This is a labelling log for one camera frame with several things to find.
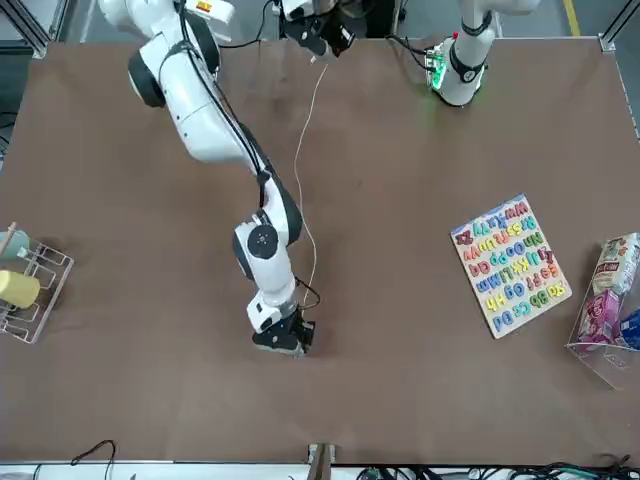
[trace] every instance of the cup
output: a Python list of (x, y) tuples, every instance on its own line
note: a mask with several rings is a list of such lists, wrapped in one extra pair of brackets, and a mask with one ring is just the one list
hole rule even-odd
[[(0, 232), (0, 244), (8, 232)], [(0, 256), (1, 260), (13, 260), (18, 256), (21, 249), (29, 250), (29, 235), (22, 230), (16, 230), (9, 240), (9, 245), (5, 248), (4, 253)]]
[(37, 278), (10, 270), (0, 270), (0, 300), (18, 308), (29, 308), (39, 294), (40, 281)]

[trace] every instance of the floor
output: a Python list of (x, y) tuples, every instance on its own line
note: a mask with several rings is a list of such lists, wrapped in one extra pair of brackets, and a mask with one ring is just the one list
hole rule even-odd
[[(23, 474), (31, 478), (35, 465), (0, 465), (0, 475)], [(106, 469), (105, 463), (81, 463), (74, 467), (69, 465), (45, 464), (38, 471), (40, 480), (102, 480)], [(359, 467), (332, 467), (331, 478), (334, 480), (357, 480), (362, 475)], [(444, 480), (470, 480), (472, 476), (466, 468), (433, 468), (433, 472)], [(403, 468), (407, 478), (414, 478), (412, 472)], [(211, 464), (211, 463), (116, 463), (110, 468), (111, 480), (131, 480), (134, 478), (180, 478), (182, 480), (200, 480), (202, 478), (216, 478), (218, 480), (282, 480), (285, 478), (303, 480), (307, 478), (307, 465), (242, 465), (242, 464)], [(503, 469), (492, 475), (495, 480), (508, 480), (511, 470)], [(566, 475), (567, 480), (581, 480), (581, 477)]]
[[(255, 37), (260, 24), (262, 3), (255, 0), (232, 0), (236, 7), (239, 32), (237, 41)], [(542, 0), (532, 15), (501, 16), (499, 28), (505, 37), (557, 37), (571, 35), (565, 4), (573, 5), (582, 35), (597, 35), (624, 5), (625, 0)], [(398, 25), (398, 34), (410, 38), (432, 34), (447, 34), (459, 28), (457, 2), (437, 0), (406, 0), (407, 15)], [(136, 37), (113, 29), (102, 17), (97, 0), (70, 0), (67, 20), (61, 38), (70, 42), (130, 42)], [(631, 20), (616, 41), (616, 56), (627, 88), (631, 109), (640, 111), (640, 15)], [(277, 37), (277, 17), (267, 9), (263, 38)], [(30, 55), (12, 53), (0, 55), (0, 112), (17, 111), (26, 84)], [(11, 138), (9, 123), (0, 117), (0, 137)], [(0, 138), (0, 161), (6, 144)]]

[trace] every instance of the brown table surface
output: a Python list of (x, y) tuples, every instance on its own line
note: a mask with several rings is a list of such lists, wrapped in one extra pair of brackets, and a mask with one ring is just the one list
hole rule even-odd
[[(188, 157), (129, 85), (135, 48), (53, 45), (31, 64), (0, 220), (77, 266), (36, 346), (0, 340), (3, 459), (104, 438), (121, 459), (301, 461), (315, 442), (340, 462), (640, 455), (640, 394), (564, 348), (597, 242), (640, 220), (638, 144), (595, 39), (496, 42), (465, 109), (425, 95), (384, 41), (329, 66), (300, 158), (322, 294), (304, 359), (251, 343), (230, 241), (253, 178)], [(224, 52), (222, 85), (294, 194), (321, 68), (286, 42)], [(519, 192), (574, 295), (493, 340), (449, 231)], [(307, 277), (310, 242), (290, 251)]]

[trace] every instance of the white cable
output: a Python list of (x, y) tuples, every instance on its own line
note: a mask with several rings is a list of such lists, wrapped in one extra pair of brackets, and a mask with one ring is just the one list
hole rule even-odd
[[(311, 245), (313, 245), (313, 267), (311, 268), (311, 276), (309, 277), (309, 286), (313, 283), (313, 276), (316, 273), (316, 263), (318, 261), (318, 249), (316, 248), (316, 241), (313, 239), (313, 235), (311, 235), (311, 231), (309, 230), (309, 225), (307, 225), (307, 220), (304, 217), (304, 207), (302, 204), (302, 184), (300, 183), (300, 177), (298, 176), (298, 157), (300, 155), (300, 148), (302, 147), (302, 139), (304, 138), (304, 132), (307, 131), (307, 127), (309, 126), (309, 122), (311, 121), (311, 114), (313, 113), (313, 105), (316, 103), (316, 93), (318, 92), (318, 87), (320, 86), (320, 82), (322, 81), (322, 77), (324, 77), (324, 72), (327, 71), (327, 67), (329, 64), (324, 66), (320, 77), (318, 77), (318, 83), (316, 83), (316, 88), (313, 89), (313, 97), (311, 97), (311, 106), (309, 107), (309, 116), (307, 117), (307, 121), (304, 123), (304, 127), (302, 127), (302, 133), (300, 134), (300, 141), (298, 142), (298, 149), (296, 150), (296, 158), (293, 160), (293, 173), (296, 176), (296, 181), (298, 182), (298, 198), (300, 205), (300, 215), (302, 216), (302, 224), (304, 225), (305, 230), (307, 231), (307, 235), (311, 239)], [(307, 295), (309, 295), (309, 290), (304, 294), (304, 298), (302, 299), (302, 305), (305, 305), (307, 302)]]

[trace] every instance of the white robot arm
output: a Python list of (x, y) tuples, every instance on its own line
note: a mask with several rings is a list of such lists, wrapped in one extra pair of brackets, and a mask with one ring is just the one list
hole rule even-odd
[(300, 235), (300, 211), (253, 135), (225, 110), (226, 98), (215, 81), (220, 53), (207, 21), (215, 12), (224, 23), (233, 7), (221, 0), (186, 0), (178, 12), (172, 0), (99, 1), (112, 25), (137, 29), (150, 39), (129, 60), (131, 83), (145, 104), (168, 108), (197, 160), (243, 162), (256, 176), (260, 207), (236, 227), (232, 241), (244, 274), (258, 287), (247, 307), (253, 341), (260, 348), (304, 355), (315, 325), (302, 318), (287, 254)]
[[(333, 53), (337, 57), (354, 40), (340, 20), (340, 1), (281, 0), (285, 34), (317, 56)], [(449, 105), (469, 103), (480, 88), (495, 39), (493, 13), (527, 15), (539, 3), (540, 0), (459, 0), (462, 29), (457, 38), (447, 38), (428, 52), (429, 85)]]
[(495, 39), (493, 12), (527, 15), (540, 0), (459, 0), (462, 29), (427, 53), (433, 66), (427, 75), (430, 86), (453, 106), (469, 103), (480, 88), (487, 55)]

